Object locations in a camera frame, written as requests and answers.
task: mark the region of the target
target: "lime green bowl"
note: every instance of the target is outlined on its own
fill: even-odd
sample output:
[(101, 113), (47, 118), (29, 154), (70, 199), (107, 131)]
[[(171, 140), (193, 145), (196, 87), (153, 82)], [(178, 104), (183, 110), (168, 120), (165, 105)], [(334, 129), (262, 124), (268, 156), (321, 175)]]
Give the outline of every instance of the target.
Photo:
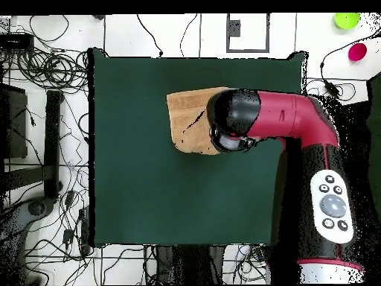
[(338, 28), (349, 30), (359, 23), (360, 18), (360, 13), (336, 13), (335, 23)]

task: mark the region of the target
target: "green mat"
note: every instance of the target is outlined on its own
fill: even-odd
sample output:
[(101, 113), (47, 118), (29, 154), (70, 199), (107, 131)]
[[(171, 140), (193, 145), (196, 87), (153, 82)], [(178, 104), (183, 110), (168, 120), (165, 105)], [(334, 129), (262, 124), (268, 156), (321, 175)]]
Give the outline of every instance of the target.
[(270, 242), (281, 143), (182, 153), (166, 95), (217, 86), (297, 93), (304, 52), (288, 60), (94, 55), (95, 244)]
[(367, 125), (371, 131), (368, 178), (371, 184), (374, 205), (381, 219), (381, 73), (368, 82), (372, 104)]

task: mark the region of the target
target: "wooden block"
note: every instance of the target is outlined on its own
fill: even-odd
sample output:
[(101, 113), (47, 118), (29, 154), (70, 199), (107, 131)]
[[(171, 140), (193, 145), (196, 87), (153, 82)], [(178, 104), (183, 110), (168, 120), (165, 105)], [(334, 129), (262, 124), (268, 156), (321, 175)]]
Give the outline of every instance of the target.
[(218, 87), (167, 95), (170, 133), (177, 149), (184, 153), (218, 154), (209, 136), (206, 105), (213, 95), (227, 89)]

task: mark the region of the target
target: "black button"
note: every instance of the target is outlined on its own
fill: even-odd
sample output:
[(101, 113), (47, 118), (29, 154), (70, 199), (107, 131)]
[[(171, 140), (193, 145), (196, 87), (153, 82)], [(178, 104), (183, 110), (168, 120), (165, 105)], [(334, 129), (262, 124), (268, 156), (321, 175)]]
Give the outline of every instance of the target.
[(337, 226), (342, 230), (343, 232), (346, 232), (348, 230), (348, 224), (344, 222), (343, 220), (339, 220), (337, 223)]
[(341, 194), (342, 193), (342, 188), (340, 188), (339, 186), (335, 186), (333, 188), (333, 191), (336, 193), (336, 194)]
[(318, 187), (318, 189), (319, 189), (320, 192), (323, 192), (323, 193), (328, 193), (328, 191), (330, 190), (328, 185), (325, 185), (325, 184), (320, 185)]
[(334, 182), (335, 182), (335, 179), (334, 179), (332, 176), (326, 176), (326, 177), (325, 177), (325, 180), (326, 180), (328, 183), (334, 183)]
[(335, 223), (330, 218), (325, 218), (323, 220), (323, 226), (327, 229), (332, 229), (335, 226)]

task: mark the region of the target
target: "pink cup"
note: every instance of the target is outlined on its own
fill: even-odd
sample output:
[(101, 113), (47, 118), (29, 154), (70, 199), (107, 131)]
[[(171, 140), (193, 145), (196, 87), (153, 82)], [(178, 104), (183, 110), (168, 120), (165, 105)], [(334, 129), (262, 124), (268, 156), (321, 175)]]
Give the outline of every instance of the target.
[(351, 61), (359, 61), (366, 55), (366, 46), (360, 42), (353, 45), (349, 52), (348, 57)]

